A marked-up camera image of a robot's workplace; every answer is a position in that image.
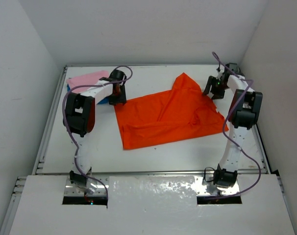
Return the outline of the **orange t shirt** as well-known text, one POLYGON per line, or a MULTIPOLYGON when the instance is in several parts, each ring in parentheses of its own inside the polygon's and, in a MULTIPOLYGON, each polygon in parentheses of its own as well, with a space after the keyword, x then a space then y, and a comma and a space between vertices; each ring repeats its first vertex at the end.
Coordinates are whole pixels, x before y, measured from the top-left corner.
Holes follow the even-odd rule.
POLYGON ((125 150, 228 131, 214 102, 185 73, 171 90, 130 99, 114 109, 125 150))

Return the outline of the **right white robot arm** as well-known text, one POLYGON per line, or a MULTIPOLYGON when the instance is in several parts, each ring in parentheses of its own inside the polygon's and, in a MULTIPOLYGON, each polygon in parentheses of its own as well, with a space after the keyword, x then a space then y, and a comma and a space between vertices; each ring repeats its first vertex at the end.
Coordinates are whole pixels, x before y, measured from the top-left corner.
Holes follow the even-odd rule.
POLYGON ((224 98, 225 90, 231 89, 234 96, 223 127, 229 124, 229 135, 224 155, 214 171, 213 184, 220 188, 234 186, 238 176, 238 161, 243 153, 243 143, 248 131, 257 123, 263 94, 251 88, 252 81, 246 81, 241 69, 235 63, 228 63, 224 71, 217 68, 217 77, 208 77, 204 95, 212 99, 224 98))

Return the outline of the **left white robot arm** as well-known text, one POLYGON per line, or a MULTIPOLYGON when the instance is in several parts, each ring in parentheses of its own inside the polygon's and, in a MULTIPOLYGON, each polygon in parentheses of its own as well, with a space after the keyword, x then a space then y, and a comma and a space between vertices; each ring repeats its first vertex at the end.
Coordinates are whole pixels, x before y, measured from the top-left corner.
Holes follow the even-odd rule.
POLYGON ((121 67, 111 72, 100 71, 68 79, 69 90, 62 101, 63 125, 76 147, 70 182, 87 194, 93 194, 101 184, 92 176, 87 154, 87 139, 96 122, 96 105, 126 104, 125 83, 131 78, 121 67))

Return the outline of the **folded blue t shirt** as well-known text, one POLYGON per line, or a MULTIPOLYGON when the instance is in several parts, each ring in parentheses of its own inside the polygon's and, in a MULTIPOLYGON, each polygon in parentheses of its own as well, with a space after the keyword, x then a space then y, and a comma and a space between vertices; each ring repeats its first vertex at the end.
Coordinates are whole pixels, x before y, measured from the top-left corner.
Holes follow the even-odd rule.
POLYGON ((64 99, 63 99, 63 105, 66 106, 68 101, 71 101, 71 93, 73 91, 76 91, 80 88, 88 88, 87 91, 83 91, 79 93, 81 98, 76 97, 76 93, 74 94, 74 107, 75 108, 80 108, 83 107, 84 103, 86 100, 90 100, 89 95, 91 95, 92 98, 95 100, 95 104, 105 104, 108 102, 108 97, 113 93, 113 85, 112 84, 96 84, 96 85, 80 85, 80 86, 75 86, 72 89, 70 89, 64 99))

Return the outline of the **folded pink t shirt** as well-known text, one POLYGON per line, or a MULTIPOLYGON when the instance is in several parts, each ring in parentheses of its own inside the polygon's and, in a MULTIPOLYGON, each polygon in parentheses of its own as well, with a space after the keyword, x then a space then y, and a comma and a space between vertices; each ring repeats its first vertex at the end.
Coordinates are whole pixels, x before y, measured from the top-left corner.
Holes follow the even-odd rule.
POLYGON ((95 85, 101 78, 108 76, 108 71, 101 70, 80 76, 71 77, 66 80, 66 83, 69 86, 69 88, 72 89, 73 87, 81 85, 95 85))

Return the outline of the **white front cover board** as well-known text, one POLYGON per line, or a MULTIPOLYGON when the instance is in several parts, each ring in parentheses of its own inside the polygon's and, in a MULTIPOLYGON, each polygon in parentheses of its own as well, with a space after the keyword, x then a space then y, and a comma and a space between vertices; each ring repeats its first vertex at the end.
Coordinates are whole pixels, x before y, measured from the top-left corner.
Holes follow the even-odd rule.
POLYGON ((66 176, 28 176, 12 235, 292 235, 275 175, 240 204, 198 205, 187 177, 112 176, 107 206, 64 205, 66 176))

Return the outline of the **right aluminium frame rail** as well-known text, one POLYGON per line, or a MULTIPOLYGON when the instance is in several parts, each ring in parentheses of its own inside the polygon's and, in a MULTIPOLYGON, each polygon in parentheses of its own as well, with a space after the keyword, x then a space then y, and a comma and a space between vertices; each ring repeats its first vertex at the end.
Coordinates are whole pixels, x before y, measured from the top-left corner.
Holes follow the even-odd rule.
MULTIPOLYGON (((253 126, 248 131, 242 144, 242 149, 259 164, 262 174, 275 174, 277 177, 280 176, 279 171, 272 169, 270 165, 258 125, 253 126)), ((241 153, 238 167, 239 173, 258 173, 257 164, 243 153, 241 153)))

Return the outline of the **aluminium frame rail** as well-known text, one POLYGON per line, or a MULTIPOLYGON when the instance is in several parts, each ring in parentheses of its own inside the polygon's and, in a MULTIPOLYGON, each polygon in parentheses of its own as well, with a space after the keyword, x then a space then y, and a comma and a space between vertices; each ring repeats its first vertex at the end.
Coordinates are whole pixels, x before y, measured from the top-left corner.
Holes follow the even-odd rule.
MULTIPOLYGON (((242 149, 259 164, 262 174, 275 174, 277 177, 280 176, 279 171, 272 169, 270 165, 258 125, 253 126, 248 131, 242 144, 242 149)), ((243 153, 241 153, 238 167, 239 173, 258 173, 257 164, 243 153)))
MULTIPOLYGON (((206 174, 214 173, 213 170, 207 169, 206 174)), ((204 170, 198 171, 139 171, 139 172, 93 172, 93 175, 146 175, 146 176, 171 176, 171 175, 203 175, 204 170)), ((259 174, 257 169, 239 170, 238 174, 259 174)))
POLYGON ((56 87, 54 97, 53 97, 53 100, 52 100, 52 104, 51 104, 51 107, 50 107, 48 119, 47 119, 47 122, 46 122, 46 125, 45 125, 45 129, 44 129, 44 132, 43 132, 43 135, 42 135, 40 146, 39 146, 37 156, 36 156, 36 159, 35 159, 35 163, 34 163, 34 166, 33 166, 32 175, 37 174, 38 168, 43 168, 40 165, 41 165, 41 163, 43 163, 45 161, 45 152, 46 152, 46 149, 47 149, 47 145, 49 143, 49 138, 50 138, 52 126, 53 126, 53 123, 54 123, 55 115, 56 115, 56 112, 57 112, 57 109, 58 109, 59 99, 60 99, 60 96, 61 96, 61 93, 62 93, 62 87, 63 87, 63 84, 64 84, 67 69, 68 69, 68 66, 66 65, 62 69, 62 72, 61 72, 61 74, 59 76, 59 79, 58 79, 58 83, 57 83, 57 87, 56 87))

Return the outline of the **front aluminium frame rail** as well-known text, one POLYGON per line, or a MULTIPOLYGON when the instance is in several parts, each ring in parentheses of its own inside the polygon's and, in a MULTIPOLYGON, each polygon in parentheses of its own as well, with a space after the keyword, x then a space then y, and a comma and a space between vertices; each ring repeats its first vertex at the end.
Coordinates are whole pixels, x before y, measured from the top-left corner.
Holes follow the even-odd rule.
MULTIPOLYGON (((214 173, 213 170, 207 169, 206 174, 214 173)), ((93 175, 146 175, 146 176, 171 176, 171 175, 203 175, 204 170, 198 171, 139 171, 139 172, 93 172, 93 175)), ((239 170, 238 174, 259 174, 257 169, 239 170)))

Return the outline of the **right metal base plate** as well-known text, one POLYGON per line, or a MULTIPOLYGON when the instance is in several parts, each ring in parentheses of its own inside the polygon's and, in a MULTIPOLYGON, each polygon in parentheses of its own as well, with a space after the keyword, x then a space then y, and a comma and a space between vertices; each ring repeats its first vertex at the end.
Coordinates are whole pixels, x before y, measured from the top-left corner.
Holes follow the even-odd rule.
POLYGON ((197 196, 227 196, 240 192, 238 182, 234 186, 222 188, 213 184, 213 175, 195 176, 195 191, 197 196))

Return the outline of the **metal base plate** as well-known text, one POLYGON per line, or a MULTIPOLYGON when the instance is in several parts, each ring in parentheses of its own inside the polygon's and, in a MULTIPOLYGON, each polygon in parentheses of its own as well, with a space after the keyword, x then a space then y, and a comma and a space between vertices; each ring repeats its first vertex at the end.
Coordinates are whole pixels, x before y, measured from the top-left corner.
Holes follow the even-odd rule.
POLYGON ((197 196, 227 196, 240 192, 238 182, 234 186, 222 188, 213 184, 213 175, 195 176, 195 191, 197 196))
POLYGON ((105 180, 105 185, 102 185, 99 182, 92 181, 88 179, 87 187, 77 186, 75 183, 71 183, 70 179, 66 180, 65 188, 64 188, 64 196, 66 197, 76 197, 76 196, 89 196, 89 197, 97 197, 103 196, 106 197, 106 189, 109 187, 109 181, 105 180))

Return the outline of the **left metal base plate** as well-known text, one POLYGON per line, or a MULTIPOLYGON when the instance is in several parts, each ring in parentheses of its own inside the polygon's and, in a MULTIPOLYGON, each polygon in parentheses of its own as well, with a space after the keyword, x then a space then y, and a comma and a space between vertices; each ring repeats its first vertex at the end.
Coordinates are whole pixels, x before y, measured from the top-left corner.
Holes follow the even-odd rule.
POLYGON ((87 187, 77 186, 75 183, 71 183, 70 179, 66 180, 65 188, 64 188, 64 196, 66 197, 76 197, 76 196, 89 196, 89 197, 97 197, 103 196, 106 197, 106 189, 109 187, 109 181, 105 180, 105 185, 102 185, 99 182, 92 181, 88 179, 87 187))

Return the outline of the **left aluminium frame rail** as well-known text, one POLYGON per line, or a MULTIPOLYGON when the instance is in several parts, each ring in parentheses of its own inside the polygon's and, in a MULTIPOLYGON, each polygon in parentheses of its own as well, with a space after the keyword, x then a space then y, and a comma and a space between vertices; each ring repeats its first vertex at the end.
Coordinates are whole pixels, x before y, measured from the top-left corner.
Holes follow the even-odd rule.
POLYGON ((47 149, 47 145, 49 143, 49 138, 50 138, 52 126, 53 126, 53 123, 54 123, 55 115, 56 115, 56 112, 57 112, 57 109, 58 109, 59 99, 60 99, 60 96, 61 96, 61 93, 62 93, 62 87, 63 87, 63 84, 64 84, 67 69, 68 69, 68 66, 66 65, 62 69, 62 72, 61 72, 61 74, 59 76, 59 79, 58 79, 58 83, 57 83, 57 87, 56 87, 54 97, 53 97, 53 100, 52 100, 52 104, 51 104, 51 107, 50 107, 48 119, 47 119, 47 122, 46 122, 46 125, 45 125, 45 129, 44 129, 44 132, 43 132, 43 135, 42 135, 40 146, 39 146, 37 156, 36 156, 36 159, 35 159, 35 163, 34 163, 34 166, 33 166, 32 175, 37 174, 38 168, 43 168, 40 165, 41 165, 41 163, 43 163, 45 161, 45 152, 46 152, 46 149, 47 149))

